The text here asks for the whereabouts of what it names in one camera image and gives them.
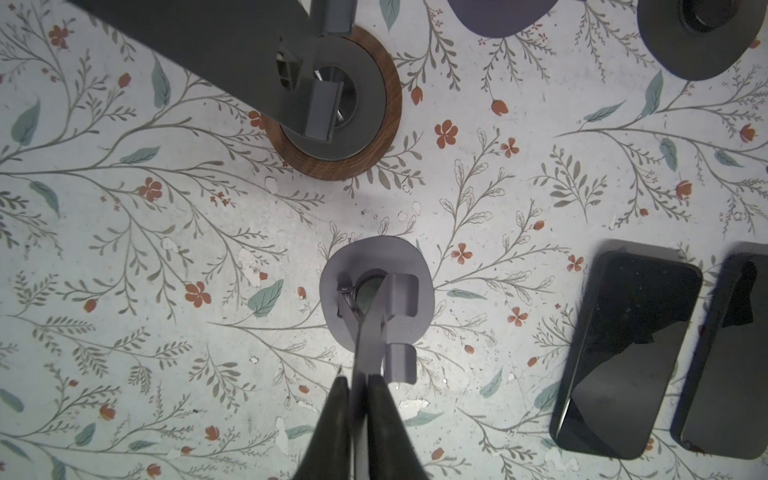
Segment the phone screen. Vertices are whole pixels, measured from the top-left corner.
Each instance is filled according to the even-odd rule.
[[[696,452],[756,458],[768,446],[768,257],[720,270],[671,433]]]
[[[636,458],[664,399],[701,272],[685,263],[607,253],[594,275],[552,436],[564,449]]]

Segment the wooden coaster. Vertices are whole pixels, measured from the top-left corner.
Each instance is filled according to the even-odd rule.
[[[294,145],[283,131],[283,127],[274,120],[264,117],[264,130],[272,146],[288,165],[299,172],[320,180],[346,180],[356,177],[379,163],[392,145],[400,126],[402,114],[402,91],[397,68],[386,48],[364,28],[356,26],[351,35],[345,38],[354,41],[371,55],[384,77],[386,90],[386,108],[379,133],[371,143],[358,154],[339,161],[325,161],[311,157]]]

